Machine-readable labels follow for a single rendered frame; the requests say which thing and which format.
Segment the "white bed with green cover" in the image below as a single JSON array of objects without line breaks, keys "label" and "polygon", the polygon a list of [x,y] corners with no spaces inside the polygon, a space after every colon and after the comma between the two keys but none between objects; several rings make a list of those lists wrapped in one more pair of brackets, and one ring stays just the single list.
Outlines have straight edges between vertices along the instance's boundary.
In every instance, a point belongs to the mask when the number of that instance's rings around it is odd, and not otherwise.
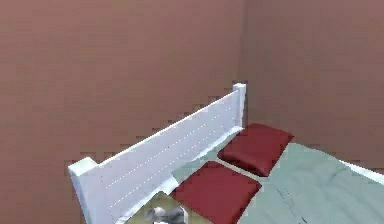
[{"label": "white bed with green cover", "polygon": [[206,162],[214,161],[262,187],[237,224],[384,224],[384,175],[292,140],[268,177],[221,160],[218,152],[242,124],[246,87],[96,163],[69,166],[86,224],[152,224],[149,209],[181,206],[188,224],[213,224],[171,196]]}]

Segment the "grey white crumpled object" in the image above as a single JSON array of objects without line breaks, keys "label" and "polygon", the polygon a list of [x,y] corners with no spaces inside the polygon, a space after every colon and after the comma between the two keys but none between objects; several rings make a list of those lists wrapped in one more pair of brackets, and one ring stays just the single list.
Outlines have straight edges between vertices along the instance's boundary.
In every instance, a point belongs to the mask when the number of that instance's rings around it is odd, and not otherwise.
[{"label": "grey white crumpled object", "polygon": [[145,220],[152,224],[188,224],[188,213],[181,206],[168,210],[155,207],[148,210]]}]

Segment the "dark red pillow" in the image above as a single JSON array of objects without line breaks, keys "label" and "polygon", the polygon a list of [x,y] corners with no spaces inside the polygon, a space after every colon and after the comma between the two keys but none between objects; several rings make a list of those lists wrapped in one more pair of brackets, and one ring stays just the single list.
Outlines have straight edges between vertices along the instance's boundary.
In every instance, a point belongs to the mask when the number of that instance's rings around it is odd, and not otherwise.
[{"label": "dark red pillow", "polygon": [[213,224],[237,224],[262,185],[209,161],[184,180],[171,196]]},{"label": "dark red pillow", "polygon": [[286,131],[254,123],[239,132],[218,157],[254,175],[268,177],[293,138]]}]

